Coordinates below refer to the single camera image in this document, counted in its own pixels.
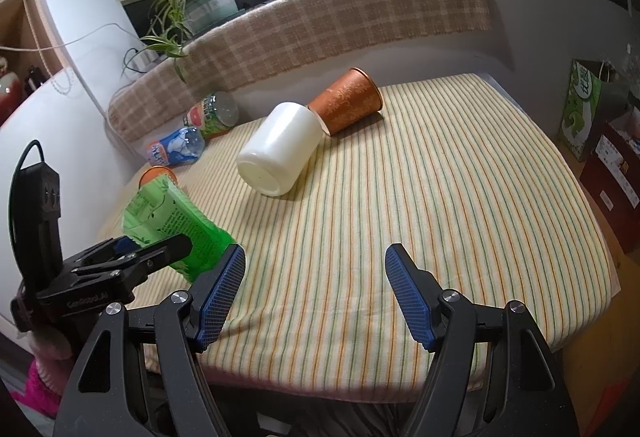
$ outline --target blue plastic bottle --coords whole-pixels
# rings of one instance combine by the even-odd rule
[[[204,151],[200,130],[185,126],[155,141],[146,148],[146,159],[151,166],[175,166],[196,162]]]

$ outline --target white plastic bottle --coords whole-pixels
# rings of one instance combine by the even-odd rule
[[[280,103],[240,150],[238,173],[264,195],[284,195],[321,139],[316,114],[295,102]]]

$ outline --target orange cup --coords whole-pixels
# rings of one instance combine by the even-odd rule
[[[324,133],[334,135],[370,113],[382,109],[382,96],[364,70],[350,68],[343,77],[308,104]]]
[[[174,182],[174,184],[178,185],[178,178],[175,176],[169,168],[166,166],[151,166],[147,171],[145,171],[140,177],[140,181],[138,182],[138,188],[142,188],[147,182],[151,182],[158,176],[166,173],[169,175],[169,178]]]

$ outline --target metal screw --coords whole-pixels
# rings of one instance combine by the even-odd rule
[[[187,291],[176,291],[171,295],[171,301],[173,303],[184,303],[188,297],[189,293]]]
[[[524,312],[525,306],[524,303],[519,302],[518,300],[514,300],[509,303],[509,308],[516,314],[522,314]]]
[[[118,314],[122,310],[122,305],[118,302],[113,302],[107,305],[107,308],[104,310],[108,315]]]
[[[453,303],[457,302],[460,299],[460,293],[458,291],[454,291],[453,289],[446,289],[442,291],[442,297],[444,301]]]

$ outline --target mattress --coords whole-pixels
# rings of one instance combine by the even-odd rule
[[[604,237],[574,175],[525,113],[472,74],[381,93],[382,111],[325,138],[282,197],[258,194],[235,168],[261,120],[177,169],[180,187],[247,255],[220,339],[200,356],[209,381],[414,400],[432,356],[412,339],[386,279],[383,257],[394,242],[475,303],[523,301],[552,349],[607,308]],[[121,234],[138,177],[103,238]],[[187,287],[163,269],[137,287],[129,308]],[[154,347],[145,354],[158,371]],[[478,345],[472,387],[485,357]]]

